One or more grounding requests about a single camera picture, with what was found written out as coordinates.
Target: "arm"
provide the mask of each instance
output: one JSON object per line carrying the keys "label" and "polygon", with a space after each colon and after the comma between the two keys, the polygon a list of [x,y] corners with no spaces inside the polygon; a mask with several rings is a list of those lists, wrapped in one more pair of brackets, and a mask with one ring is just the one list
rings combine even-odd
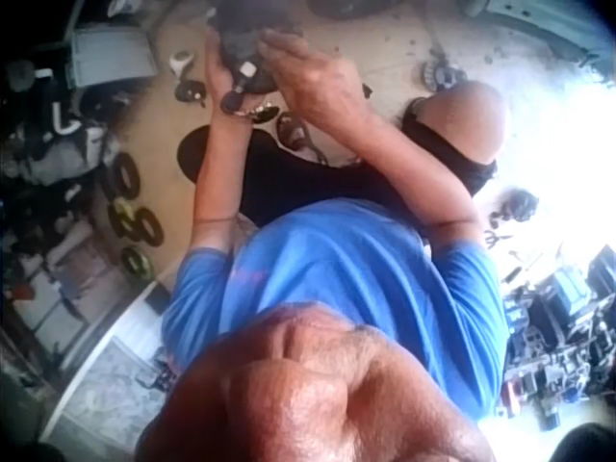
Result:
{"label": "arm", "polygon": [[462,183],[373,112],[352,62],[275,32],[263,35],[260,52],[289,106],[378,169],[425,226],[434,247],[482,242],[475,205]]}
{"label": "arm", "polygon": [[[213,113],[205,159],[196,181],[191,249],[209,247],[228,253],[240,210],[244,166],[252,122],[220,109],[220,99],[231,90],[233,79],[219,55],[219,37],[208,31],[206,80],[212,96]],[[261,97],[247,97],[255,106]]]}

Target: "concrete floor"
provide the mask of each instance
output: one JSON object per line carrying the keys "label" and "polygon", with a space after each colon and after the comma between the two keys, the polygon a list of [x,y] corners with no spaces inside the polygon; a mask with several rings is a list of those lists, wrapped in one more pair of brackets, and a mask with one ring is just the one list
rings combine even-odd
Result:
{"label": "concrete floor", "polygon": [[[176,149],[191,130],[208,123],[211,103],[202,109],[176,101],[167,59],[179,50],[193,50],[198,58],[189,77],[203,80],[204,3],[186,0],[160,31],[155,42],[160,75],[119,134],[122,149],[140,168],[141,196],[136,202],[150,208],[165,228],[165,243],[143,250],[158,273],[167,279],[171,274],[171,285],[172,268],[189,243],[193,208],[193,184],[176,163]],[[421,69],[432,59],[430,50],[439,47],[470,78],[502,92],[511,113],[509,139],[500,154],[498,177],[475,200],[487,214],[510,187],[526,188],[541,199],[532,221],[500,230],[516,234],[493,252],[502,276],[518,265],[508,256],[512,249],[529,258],[546,252],[550,258],[543,267],[548,271],[561,243],[562,258],[583,264],[609,237],[616,238],[616,217],[608,212],[613,210],[608,198],[616,167],[610,139],[616,91],[596,84],[591,71],[559,61],[539,39],[461,17],[453,0],[405,2],[345,23],[315,17],[297,2],[295,18],[316,47],[339,51],[357,62],[364,82],[373,89],[372,104],[391,120],[399,117],[410,99],[428,95]],[[284,104],[276,94],[270,100]],[[272,130],[273,123],[266,128]],[[350,156],[324,134],[313,133],[313,139],[334,165]],[[100,222],[105,227],[106,219]],[[118,249],[129,244],[106,234]],[[497,431],[500,436],[490,432],[490,425],[486,430],[499,460],[545,460],[557,443],[530,429],[528,444],[515,443],[516,451],[510,451],[512,440],[503,437],[507,428],[511,429],[506,424]],[[522,430],[511,431],[518,435]],[[541,450],[533,448],[541,442],[545,443]]]}

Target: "hand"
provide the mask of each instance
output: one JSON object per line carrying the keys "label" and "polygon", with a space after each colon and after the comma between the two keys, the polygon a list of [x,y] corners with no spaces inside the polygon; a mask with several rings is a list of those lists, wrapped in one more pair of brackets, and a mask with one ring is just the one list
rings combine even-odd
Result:
{"label": "hand", "polygon": [[[205,80],[207,91],[214,103],[214,111],[222,113],[220,100],[233,89],[233,76],[229,69],[224,66],[220,57],[220,35],[211,27],[208,27],[206,31]],[[261,94],[246,94],[242,111],[247,112],[255,109],[263,102],[263,99],[264,96]]]}
{"label": "hand", "polygon": [[289,108],[334,138],[371,113],[352,61],[313,50],[304,38],[266,30],[259,42]]}

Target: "black shorts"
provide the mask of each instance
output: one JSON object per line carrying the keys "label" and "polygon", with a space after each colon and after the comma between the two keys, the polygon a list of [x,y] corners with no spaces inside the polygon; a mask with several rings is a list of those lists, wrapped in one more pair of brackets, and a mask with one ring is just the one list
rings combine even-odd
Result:
{"label": "black shorts", "polygon": [[[489,166],[464,157],[443,137],[406,117],[402,132],[447,166],[475,195],[492,177]],[[178,147],[178,163],[196,182],[207,144],[209,127],[190,132]],[[262,227],[292,210],[326,199],[366,199],[409,217],[401,197],[389,182],[366,163],[352,167],[327,167],[305,161],[278,146],[263,130],[254,130],[248,146],[240,212]]]}

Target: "blue t-shirt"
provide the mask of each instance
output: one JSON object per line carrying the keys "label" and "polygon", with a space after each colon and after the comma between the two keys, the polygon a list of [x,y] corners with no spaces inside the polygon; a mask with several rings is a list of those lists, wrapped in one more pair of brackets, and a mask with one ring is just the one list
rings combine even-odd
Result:
{"label": "blue t-shirt", "polygon": [[186,256],[163,341],[184,370],[219,334],[284,302],[320,301],[413,353],[470,418],[501,389],[507,328],[485,249],[457,242],[432,259],[417,232],[365,201],[327,200],[265,226],[233,259]]}

